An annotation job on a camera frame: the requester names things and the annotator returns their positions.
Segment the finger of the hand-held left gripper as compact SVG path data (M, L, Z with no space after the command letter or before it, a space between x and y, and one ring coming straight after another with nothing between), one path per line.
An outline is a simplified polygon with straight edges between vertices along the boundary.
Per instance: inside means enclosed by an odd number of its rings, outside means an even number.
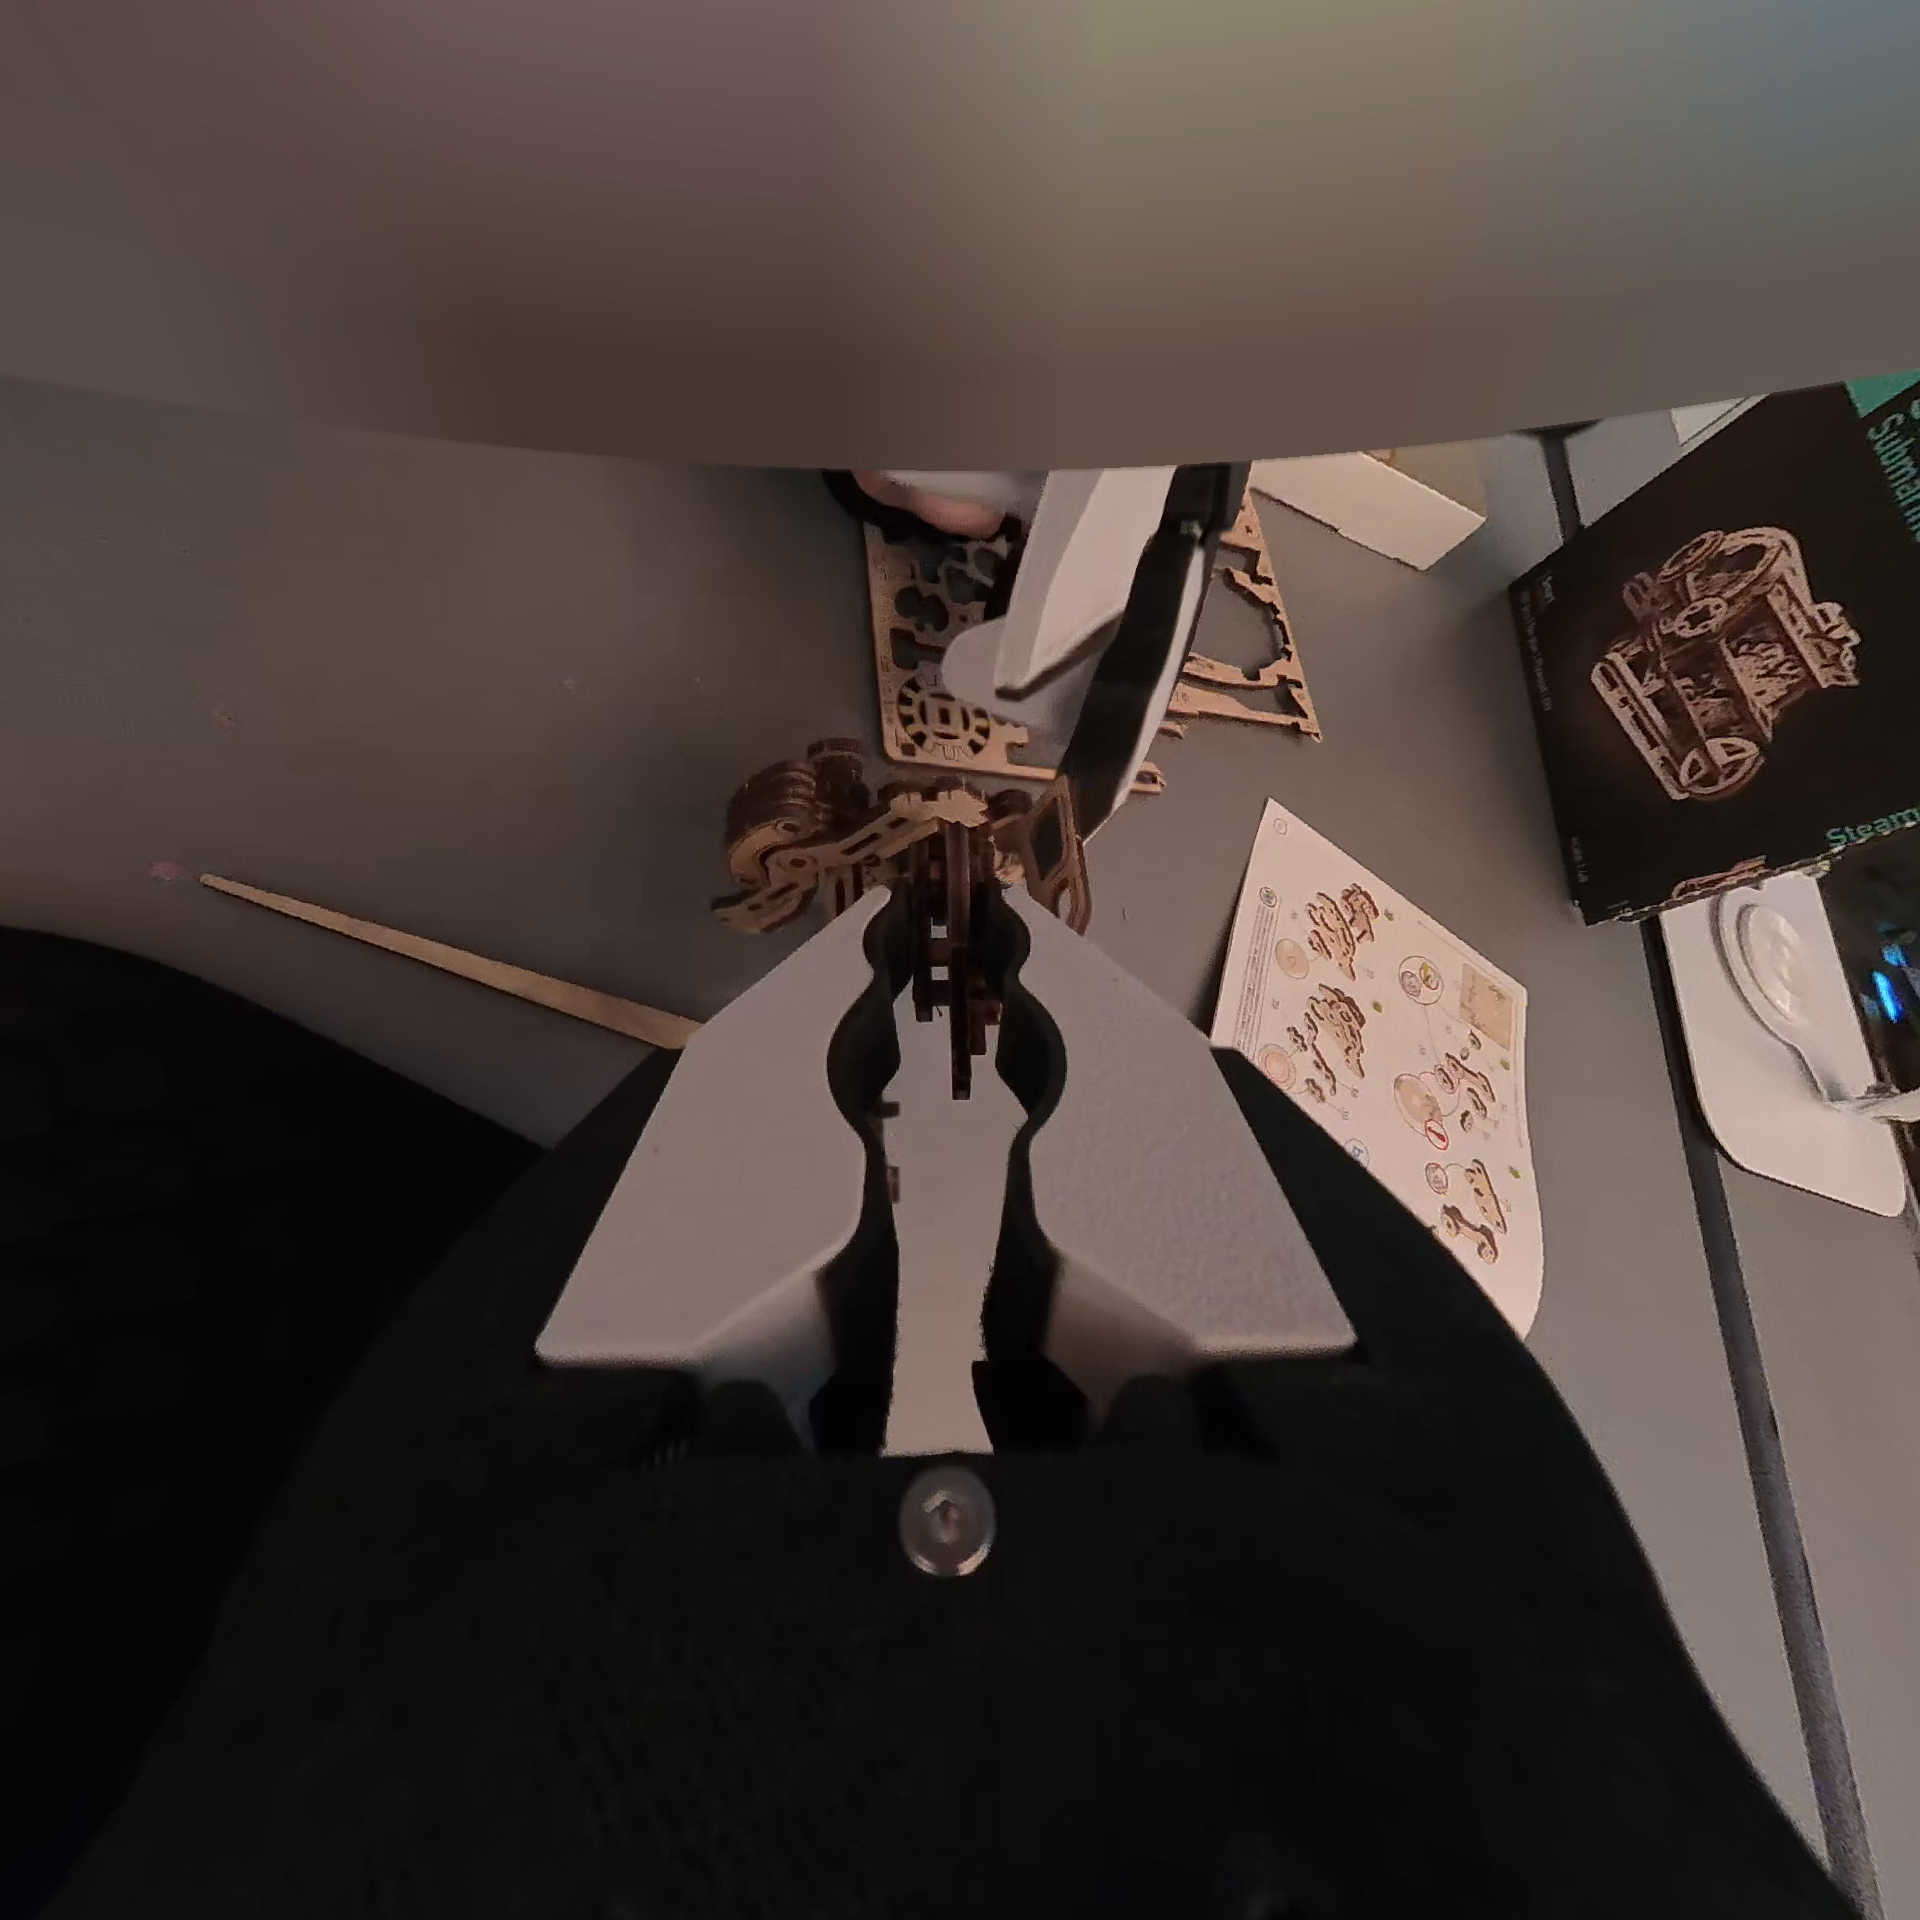
M1062 746L1116 637L1172 469L1051 469L1023 524L1015 583L948 646L948 693Z
M1214 554L1236 521L1247 473L1247 464L1191 464L1169 474L1116 637L1095 665L1057 768L1081 842L1134 785L1193 646Z

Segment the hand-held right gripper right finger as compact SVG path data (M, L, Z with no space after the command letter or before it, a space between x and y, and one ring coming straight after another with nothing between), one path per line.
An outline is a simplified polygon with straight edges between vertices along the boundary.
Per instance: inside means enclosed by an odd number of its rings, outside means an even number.
M1025 894L993 920L1019 1106L985 1360L1067 1377L1332 1358L1356 1332L1211 1044Z

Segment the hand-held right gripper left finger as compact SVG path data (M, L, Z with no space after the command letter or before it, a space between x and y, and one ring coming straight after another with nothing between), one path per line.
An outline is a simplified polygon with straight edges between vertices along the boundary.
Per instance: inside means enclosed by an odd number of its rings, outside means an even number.
M535 1341L543 1365L831 1373L821 1278L856 1229L865 1146L828 1058L889 900L863 894L684 1046Z

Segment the wooden gear mechanism model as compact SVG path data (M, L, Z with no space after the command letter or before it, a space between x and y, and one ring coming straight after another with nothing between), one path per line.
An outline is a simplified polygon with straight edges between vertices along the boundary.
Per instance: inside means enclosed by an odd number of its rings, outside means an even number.
M1035 794L987 790L959 774L869 785L862 750L841 736L760 768L734 792L727 866L735 892L710 909L748 933L790 924L817 898L841 914L889 886L905 905L915 1017L947 1017L950 1093L963 1100L1001 1017L989 895L1017 881L1070 929L1089 924L1070 782L1055 777Z

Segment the model instruction booklet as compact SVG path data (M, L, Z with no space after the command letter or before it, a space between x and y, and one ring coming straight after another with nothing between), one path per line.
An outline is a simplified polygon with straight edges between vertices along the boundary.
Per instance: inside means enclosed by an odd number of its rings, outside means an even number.
M1247 1058L1368 1168L1518 1335L1545 1289L1526 1010L1512 975L1264 805L1211 1044Z

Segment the black model kit box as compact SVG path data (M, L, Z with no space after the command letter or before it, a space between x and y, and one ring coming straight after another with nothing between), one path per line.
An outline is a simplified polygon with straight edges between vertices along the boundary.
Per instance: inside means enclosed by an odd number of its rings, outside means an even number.
M1758 398L1511 585L1581 920L1915 829L1915 454L1913 370Z

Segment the person's left hand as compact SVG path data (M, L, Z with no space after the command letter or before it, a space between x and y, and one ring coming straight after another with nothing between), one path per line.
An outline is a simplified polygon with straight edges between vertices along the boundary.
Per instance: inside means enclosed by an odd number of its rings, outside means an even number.
M1005 521L1005 511L992 502L911 484L889 470L849 470L848 480L854 513L892 541L905 541L911 534L992 540Z

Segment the perforated wooden part sheet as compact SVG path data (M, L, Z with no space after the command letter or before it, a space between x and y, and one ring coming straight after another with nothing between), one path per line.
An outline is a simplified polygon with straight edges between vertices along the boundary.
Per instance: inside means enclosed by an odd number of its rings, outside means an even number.
M1013 578L1019 528L989 540L862 530L871 602L871 646L879 754L975 782L1046 783L1055 769L1032 754L1030 727L952 696L941 662L948 646L989 610Z

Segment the white cardboard tray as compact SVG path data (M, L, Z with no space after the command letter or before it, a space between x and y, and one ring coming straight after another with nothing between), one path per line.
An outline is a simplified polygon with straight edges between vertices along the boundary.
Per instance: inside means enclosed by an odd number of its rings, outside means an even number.
M1264 458L1247 482L1411 569L1431 569L1485 524L1476 440Z

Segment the thin wooden strip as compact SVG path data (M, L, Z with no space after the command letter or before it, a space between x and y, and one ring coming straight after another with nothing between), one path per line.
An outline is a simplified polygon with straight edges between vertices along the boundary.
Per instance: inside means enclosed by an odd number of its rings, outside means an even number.
M652 1048L684 1048L702 1028L702 1021L669 1015L635 998L621 998L609 992L529 972L527 967L513 967L416 933L357 918L334 906L228 880L225 876L203 872L198 885L217 895L262 906L286 920L320 928L351 943L404 957L424 969L455 975L476 986L537 1006L577 1023L589 1023L624 1040L635 1040Z

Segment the white tablet stand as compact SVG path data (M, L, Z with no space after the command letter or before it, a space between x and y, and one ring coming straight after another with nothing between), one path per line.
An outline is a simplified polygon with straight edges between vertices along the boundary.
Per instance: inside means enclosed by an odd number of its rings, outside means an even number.
M1740 885L1659 917L1696 1103L1723 1157L1776 1184L1899 1216L1897 1125L1915 1093L1875 1066L1811 872Z

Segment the wooden sheet frame offcut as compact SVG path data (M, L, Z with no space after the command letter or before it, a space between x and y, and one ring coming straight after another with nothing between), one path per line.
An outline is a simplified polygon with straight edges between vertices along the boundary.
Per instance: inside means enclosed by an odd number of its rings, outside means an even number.
M1259 615L1264 657L1259 665L1239 665L1188 650L1160 728L1181 736L1187 721L1207 717L1287 728L1318 741L1320 727L1301 646L1264 540L1256 494L1249 484L1241 489L1239 509L1215 540L1209 583L1225 588L1228 593Z

